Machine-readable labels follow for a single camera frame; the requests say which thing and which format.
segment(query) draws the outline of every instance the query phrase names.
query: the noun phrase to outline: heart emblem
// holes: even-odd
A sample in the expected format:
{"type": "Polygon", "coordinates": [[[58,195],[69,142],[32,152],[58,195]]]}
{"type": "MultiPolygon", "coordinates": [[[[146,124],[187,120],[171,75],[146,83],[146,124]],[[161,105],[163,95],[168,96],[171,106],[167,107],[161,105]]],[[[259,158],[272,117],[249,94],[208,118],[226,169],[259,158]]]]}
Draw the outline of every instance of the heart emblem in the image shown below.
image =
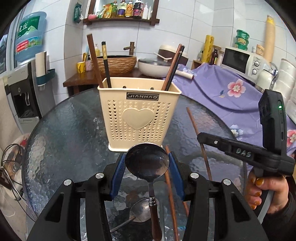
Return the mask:
{"type": "Polygon", "coordinates": [[[122,118],[130,127],[139,130],[153,120],[154,113],[150,109],[137,110],[135,108],[128,108],[122,113],[122,118]]]}

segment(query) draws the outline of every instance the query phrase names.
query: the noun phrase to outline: pink flower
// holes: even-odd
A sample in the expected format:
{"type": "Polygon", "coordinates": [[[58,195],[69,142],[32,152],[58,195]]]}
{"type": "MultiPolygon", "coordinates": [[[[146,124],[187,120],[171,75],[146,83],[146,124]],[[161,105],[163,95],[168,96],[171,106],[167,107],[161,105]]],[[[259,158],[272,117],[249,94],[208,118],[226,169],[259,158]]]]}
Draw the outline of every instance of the pink flower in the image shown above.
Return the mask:
{"type": "Polygon", "coordinates": [[[296,130],[287,131],[287,146],[289,147],[296,140],[296,130]]]}
{"type": "Polygon", "coordinates": [[[246,87],[242,86],[243,81],[241,79],[238,79],[236,83],[230,82],[227,85],[227,88],[230,90],[227,92],[229,96],[234,96],[235,98],[239,98],[241,94],[245,93],[246,87]]]}

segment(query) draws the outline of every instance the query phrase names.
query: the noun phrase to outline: wooden countertop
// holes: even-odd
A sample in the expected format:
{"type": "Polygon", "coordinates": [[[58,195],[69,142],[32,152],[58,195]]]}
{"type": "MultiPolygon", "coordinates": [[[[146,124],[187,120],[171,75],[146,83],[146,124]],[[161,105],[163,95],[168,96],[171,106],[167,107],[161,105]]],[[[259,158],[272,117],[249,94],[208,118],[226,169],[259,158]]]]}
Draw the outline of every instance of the wooden countertop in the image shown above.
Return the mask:
{"type": "MultiPolygon", "coordinates": [[[[132,77],[132,78],[151,78],[139,71],[138,68],[134,68],[130,73],[120,74],[117,76],[111,77],[132,77]]],[[[98,82],[94,77],[94,71],[86,71],[82,74],[75,74],[71,78],[67,79],[64,83],[64,87],[72,87],[72,86],[79,86],[79,85],[97,85],[98,82]]]]}

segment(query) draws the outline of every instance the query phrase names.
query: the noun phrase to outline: utensil holder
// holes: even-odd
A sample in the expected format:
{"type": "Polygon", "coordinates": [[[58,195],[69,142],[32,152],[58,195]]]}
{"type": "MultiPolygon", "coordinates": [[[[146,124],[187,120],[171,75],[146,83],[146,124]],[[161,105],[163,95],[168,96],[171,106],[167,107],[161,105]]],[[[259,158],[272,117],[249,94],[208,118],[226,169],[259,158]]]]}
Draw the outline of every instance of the utensil holder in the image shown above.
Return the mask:
{"type": "Polygon", "coordinates": [[[128,151],[151,142],[161,146],[181,91],[171,84],[161,91],[163,80],[112,77],[112,88],[98,87],[110,151],[128,151]]]}

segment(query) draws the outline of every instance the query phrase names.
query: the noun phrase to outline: basket rim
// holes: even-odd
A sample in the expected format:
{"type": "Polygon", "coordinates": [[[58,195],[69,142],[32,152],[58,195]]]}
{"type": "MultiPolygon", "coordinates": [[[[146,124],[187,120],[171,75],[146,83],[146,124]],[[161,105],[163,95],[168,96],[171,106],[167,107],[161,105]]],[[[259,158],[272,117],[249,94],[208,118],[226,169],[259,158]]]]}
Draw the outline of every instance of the basket rim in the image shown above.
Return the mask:
{"type": "MultiPolygon", "coordinates": [[[[148,79],[148,78],[110,77],[110,79],[118,79],[118,80],[122,80],[122,79],[142,79],[142,80],[153,80],[153,81],[164,82],[164,80],[148,79]]],[[[175,92],[175,91],[162,91],[162,90],[147,90],[147,89],[131,89],[131,88],[100,88],[100,86],[98,86],[98,90],[99,91],[114,91],[114,90],[118,90],[118,91],[141,91],[141,92],[148,92],[148,93],[169,93],[169,94],[175,94],[175,95],[182,94],[182,91],[174,83],[172,83],[172,85],[177,89],[177,92],[175,92]]]]}

